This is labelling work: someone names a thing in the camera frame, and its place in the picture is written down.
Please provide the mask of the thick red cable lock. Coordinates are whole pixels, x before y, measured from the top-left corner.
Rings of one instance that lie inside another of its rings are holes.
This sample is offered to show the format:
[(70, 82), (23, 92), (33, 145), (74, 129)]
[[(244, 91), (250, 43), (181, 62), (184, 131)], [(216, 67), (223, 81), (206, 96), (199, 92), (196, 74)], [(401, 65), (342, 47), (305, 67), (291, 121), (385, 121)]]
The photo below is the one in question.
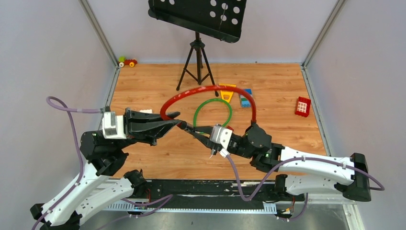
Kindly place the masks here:
[(254, 101), (254, 98), (244, 89), (238, 88), (238, 87), (231, 87), (231, 86), (222, 86), (222, 85), (208, 85), (208, 86), (201, 86), (197, 88), (193, 88), (181, 93), (176, 94), (175, 96), (172, 96), (169, 98), (161, 107), (160, 109), (160, 117), (163, 120), (171, 120), (171, 118), (166, 114), (167, 109), (173, 105), (175, 102), (186, 98), (188, 96), (202, 93), (202, 92), (209, 92), (209, 91), (220, 91), (220, 90), (225, 90), (225, 91), (231, 91), (238, 93), (242, 96), (244, 96), (250, 103), (251, 105), (251, 123), (256, 123), (257, 122), (257, 106)]

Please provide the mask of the green cable lock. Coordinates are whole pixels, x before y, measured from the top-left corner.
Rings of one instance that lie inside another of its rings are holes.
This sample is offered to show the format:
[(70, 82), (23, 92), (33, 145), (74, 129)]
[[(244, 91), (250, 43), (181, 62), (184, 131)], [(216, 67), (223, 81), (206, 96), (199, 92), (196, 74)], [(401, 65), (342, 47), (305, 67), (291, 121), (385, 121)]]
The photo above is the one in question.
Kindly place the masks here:
[(233, 115), (233, 109), (232, 109), (231, 105), (227, 101), (225, 101), (223, 99), (213, 98), (213, 99), (206, 100), (205, 102), (201, 103), (197, 107), (197, 109), (196, 109), (196, 111), (195, 111), (195, 113), (193, 115), (193, 126), (196, 126), (196, 124), (197, 124), (197, 118), (198, 118), (198, 114), (199, 114), (200, 110), (205, 105), (207, 105), (209, 103), (214, 103), (214, 102), (220, 102), (220, 103), (223, 103), (223, 104), (225, 104), (227, 106), (227, 108), (228, 108), (228, 117), (227, 117), (227, 120), (222, 124), (222, 126), (226, 127), (228, 125), (228, 123), (231, 121), (231, 118), (232, 118), (232, 115)]

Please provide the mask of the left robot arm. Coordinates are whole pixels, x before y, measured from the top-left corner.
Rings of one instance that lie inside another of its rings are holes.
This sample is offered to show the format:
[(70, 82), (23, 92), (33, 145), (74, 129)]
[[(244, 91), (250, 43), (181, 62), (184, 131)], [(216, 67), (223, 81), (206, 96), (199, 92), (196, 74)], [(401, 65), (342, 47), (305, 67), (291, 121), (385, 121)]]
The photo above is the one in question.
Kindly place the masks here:
[(76, 139), (81, 167), (78, 175), (53, 199), (35, 204), (30, 212), (43, 230), (77, 230), (93, 215), (110, 204), (133, 196), (147, 194), (142, 170), (132, 170), (113, 185), (94, 194), (99, 185), (115, 175), (128, 154), (124, 148), (146, 143), (155, 146), (180, 121), (179, 112), (168, 113), (168, 120), (159, 114), (142, 113), (126, 108), (117, 115), (106, 107), (100, 130), (84, 132)]

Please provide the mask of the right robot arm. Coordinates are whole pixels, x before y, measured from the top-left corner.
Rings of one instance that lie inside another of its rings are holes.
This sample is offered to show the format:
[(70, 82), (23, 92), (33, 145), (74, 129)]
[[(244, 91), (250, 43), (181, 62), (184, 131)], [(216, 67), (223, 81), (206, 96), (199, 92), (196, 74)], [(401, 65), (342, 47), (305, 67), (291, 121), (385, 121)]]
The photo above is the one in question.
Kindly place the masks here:
[(242, 136), (221, 125), (183, 125), (183, 129), (211, 149), (213, 155), (236, 155), (249, 159), (260, 172), (280, 172), (273, 187), (279, 200), (304, 193), (341, 193), (346, 199), (360, 202), (372, 199), (363, 154), (328, 157), (292, 149), (273, 143), (271, 135), (256, 123), (251, 123)]

